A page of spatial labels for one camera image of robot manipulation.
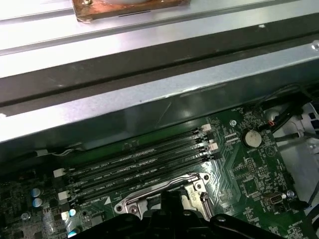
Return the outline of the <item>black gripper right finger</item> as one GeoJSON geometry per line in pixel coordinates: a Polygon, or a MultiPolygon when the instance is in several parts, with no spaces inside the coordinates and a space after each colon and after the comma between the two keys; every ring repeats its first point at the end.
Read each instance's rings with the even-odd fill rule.
{"type": "Polygon", "coordinates": [[[184,209],[180,192],[172,192],[172,226],[175,239],[282,238],[277,234],[226,214],[218,214],[207,221],[195,211],[184,209]]]}

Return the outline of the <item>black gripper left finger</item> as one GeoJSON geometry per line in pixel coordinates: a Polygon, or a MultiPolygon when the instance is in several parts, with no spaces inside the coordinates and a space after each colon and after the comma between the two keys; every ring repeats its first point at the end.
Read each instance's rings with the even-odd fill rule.
{"type": "Polygon", "coordinates": [[[123,214],[96,226],[97,239],[171,239],[172,192],[162,192],[160,207],[143,213],[139,219],[123,214]]]}

